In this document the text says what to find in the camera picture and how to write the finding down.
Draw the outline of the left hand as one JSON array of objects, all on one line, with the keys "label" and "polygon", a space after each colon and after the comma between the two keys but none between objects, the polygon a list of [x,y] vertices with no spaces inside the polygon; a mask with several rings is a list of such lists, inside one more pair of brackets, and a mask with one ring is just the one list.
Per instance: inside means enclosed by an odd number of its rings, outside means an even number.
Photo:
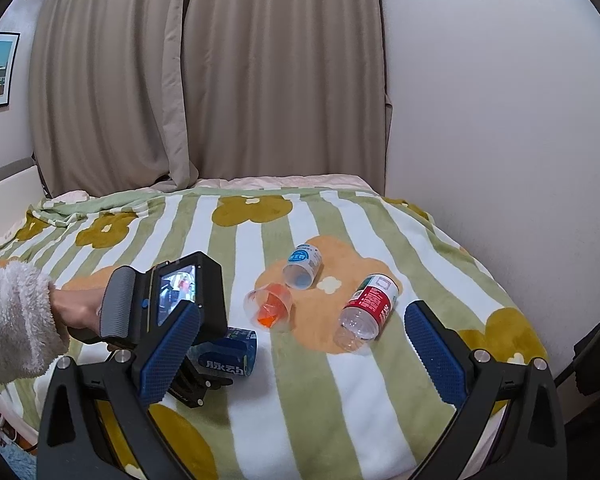
[{"label": "left hand", "polygon": [[48,284],[45,292],[45,345],[51,356],[60,356],[68,349],[69,328],[100,334],[105,289],[67,290]]}]

